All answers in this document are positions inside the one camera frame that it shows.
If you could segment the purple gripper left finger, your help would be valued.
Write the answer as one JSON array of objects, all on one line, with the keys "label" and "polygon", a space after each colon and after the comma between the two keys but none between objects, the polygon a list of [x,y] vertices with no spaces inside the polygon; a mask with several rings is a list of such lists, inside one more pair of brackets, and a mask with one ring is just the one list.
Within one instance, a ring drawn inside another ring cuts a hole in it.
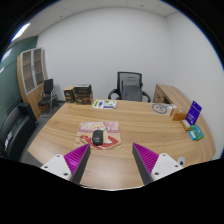
[{"label": "purple gripper left finger", "polygon": [[80,183],[90,153],[90,145],[85,144],[64,156],[64,159],[72,174],[71,182],[75,184]]}]

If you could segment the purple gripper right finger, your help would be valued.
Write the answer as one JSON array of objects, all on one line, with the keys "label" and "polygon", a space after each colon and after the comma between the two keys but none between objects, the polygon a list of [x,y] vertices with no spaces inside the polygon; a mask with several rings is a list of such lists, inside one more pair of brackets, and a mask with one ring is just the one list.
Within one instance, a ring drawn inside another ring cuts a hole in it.
[{"label": "purple gripper right finger", "polygon": [[159,155],[152,150],[134,143],[132,153],[135,158],[140,176],[145,185],[152,182],[151,173],[158,160]]}]

